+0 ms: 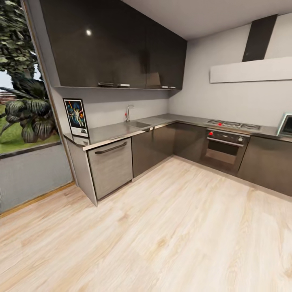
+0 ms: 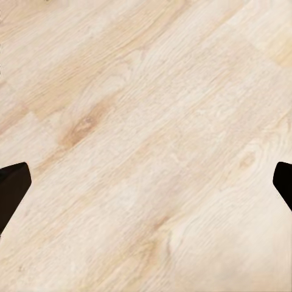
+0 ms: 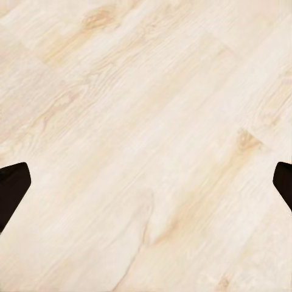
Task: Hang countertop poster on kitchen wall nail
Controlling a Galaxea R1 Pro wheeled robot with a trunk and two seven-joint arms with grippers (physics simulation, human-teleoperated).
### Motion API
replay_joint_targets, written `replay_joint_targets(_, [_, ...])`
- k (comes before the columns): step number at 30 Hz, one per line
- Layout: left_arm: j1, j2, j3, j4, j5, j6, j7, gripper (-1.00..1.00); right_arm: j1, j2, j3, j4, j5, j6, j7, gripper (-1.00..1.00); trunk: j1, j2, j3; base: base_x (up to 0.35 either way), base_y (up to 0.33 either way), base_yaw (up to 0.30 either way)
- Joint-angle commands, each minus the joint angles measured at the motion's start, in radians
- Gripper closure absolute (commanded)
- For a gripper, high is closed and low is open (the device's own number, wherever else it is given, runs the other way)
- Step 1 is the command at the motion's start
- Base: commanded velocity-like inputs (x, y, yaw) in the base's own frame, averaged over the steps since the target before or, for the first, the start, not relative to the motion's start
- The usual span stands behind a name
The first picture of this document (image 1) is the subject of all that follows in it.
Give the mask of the poster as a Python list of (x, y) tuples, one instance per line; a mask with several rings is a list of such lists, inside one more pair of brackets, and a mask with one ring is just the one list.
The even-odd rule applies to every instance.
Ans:
[(63, 98), (72, 135), (90, 138), (83, 99)]

